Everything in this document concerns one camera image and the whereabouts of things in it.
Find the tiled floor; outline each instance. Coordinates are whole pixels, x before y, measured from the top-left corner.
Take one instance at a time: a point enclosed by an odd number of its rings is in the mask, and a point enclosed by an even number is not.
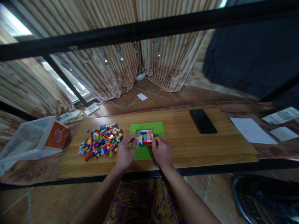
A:
[[[137,97],[139,93],[143,93],[148,99],[141,101]],[[128,93],[99,105],[100,110],[89,117],[85,115],[84,118],[226,100],[249,101],[190,86],[184,86],[178,93],[170,93],[143,80],[136,83]],[[299,181],[298,169],[261,171],[253,174]],[[230,190],[231,174],[189,176],[187,180],[221,223],[246,223],[235,207]],[[100,184],[71,184],[0,191],[0,223],[69,223]]]
[[[144,94],[148,99],[142,101],[137,95]],[[160,109],[171,106],[196,105],[199,103],[213,101],[245,101],[251,100],[224,94],[212,90],[199,89],[192,86],[183,86],[179,92],[166,92],[160,87],[152,84],[147,79],[135,83],[134,87],[127,93],[98,105],[100,109],[90,116],[84,115],[85,119],[95,117],[112,116],[121,113],[130,113],[144,110]]]

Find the patterned pants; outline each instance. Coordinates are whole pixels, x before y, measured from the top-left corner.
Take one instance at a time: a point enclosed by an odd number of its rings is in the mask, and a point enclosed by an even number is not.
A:
[[[162,178],[122,181],[106,223],[185,223],[176,198]]]

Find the finger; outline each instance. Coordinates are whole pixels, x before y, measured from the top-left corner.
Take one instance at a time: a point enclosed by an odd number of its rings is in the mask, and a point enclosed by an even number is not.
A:
[[[166,139],[165,139],[164,136],[160,136],[160,137],[161,137],[161,139],[162,139],[165,143],[167,143],[167,141],[166,141]]]
[[[134,138],[130,149],[135,152],[136,151],[136,147],[137,147],[137,139]]]
[[[135,135],[129,135],[123,141],[125,141],[126,144],[129,144],[130,141],[133,141],[135,137],[137,137],[136,134]]]
[[[154,137],[154,139],[157,140],[158,145],[161,144],[161,143],[164,143],[164,140],[160,136]]]
[[[157,140],[156,138],[153,138],[153,150],[157,149]]]

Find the person's left hand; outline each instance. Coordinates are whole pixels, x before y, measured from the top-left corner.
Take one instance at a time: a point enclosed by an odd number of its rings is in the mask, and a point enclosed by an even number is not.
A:
[[[135,137],[137,137],[136,134],[129,135],[125,137],[118,145],[116,167],[120,168],[121,170],[126,170],[134,159],[137,146],[137,139]]]

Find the clear plastic container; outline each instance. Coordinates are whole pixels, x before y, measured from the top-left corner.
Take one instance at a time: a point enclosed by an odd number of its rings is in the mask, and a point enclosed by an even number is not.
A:
[[[54,116],[23,123],[0,153],[0,164],[62,152],[68,133],[69,128]]]

